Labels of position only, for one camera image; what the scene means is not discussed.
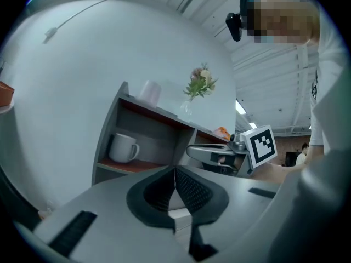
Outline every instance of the person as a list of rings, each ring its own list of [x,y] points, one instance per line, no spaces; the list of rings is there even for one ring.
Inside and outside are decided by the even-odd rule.
[[[319,61],[310,90],[310,146],[303,163],[289,168],[265,163],[252,175],[253,179],[282,183],[289,172],[304,169],[329,151],[313,110],[348,66],[349,53],[331,19],[313,0],[240,0],[240,15],[255,43],[310,42],[318,46]]]
[[[300,155],[297,156],[295,165],[299,165],[299,164],[303,164],[304,163],[304,161],[306,159],[308,147],[309,147],[309,145],[307,143],[304,143],[302,145],[302,152],[300,153]]]

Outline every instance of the shelf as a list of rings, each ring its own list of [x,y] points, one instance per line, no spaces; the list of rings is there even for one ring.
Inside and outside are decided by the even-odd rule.
[[[147,118],[154,119],[163,124],[170,125],[176,129],[191,129],[193,126],[187,124],[186,122],[178,119],[175,116],[170,116],[167,112],[162,112],[160,110],[154,109],[142,102],[137,101],[134,98],[129,98],[127,96],[120,97],[121,105],[128,110],[131,110],[137,114],[143,115]]]
[[[211,143],[218,143],[218,144],[227,144],[228,143],[228,140],[221,138],[216,134],[209,134],[209,133],[202,131],[202,130],[199,130],[199,129],[197,130],[197,135],[209,140]]]
[[[141,171],[163,167],[163,164],[155,164],[145,161],[133,160],[127,164],[116,163],[110,158],[103,158],[97,163],[99,168],[116,171],[123,174],[140,173]]]

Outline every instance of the flower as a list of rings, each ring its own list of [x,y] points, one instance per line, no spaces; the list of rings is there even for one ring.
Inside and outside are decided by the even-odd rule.
[[[192,80],[198,80],[201,76],[202,68],[196,68],[192,71],[190,78]]]
[[[208,70],[204,69],[201,71],[200,75],[201,77],[205,78],[206,84],[208,85],[208,83],[211,81],[211,73]]]

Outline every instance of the small vase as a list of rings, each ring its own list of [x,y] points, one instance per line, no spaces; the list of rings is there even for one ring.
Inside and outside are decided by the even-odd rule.
[[[190,122],[191,120],[191,100],[185,100],[179,110],[178,118]]]

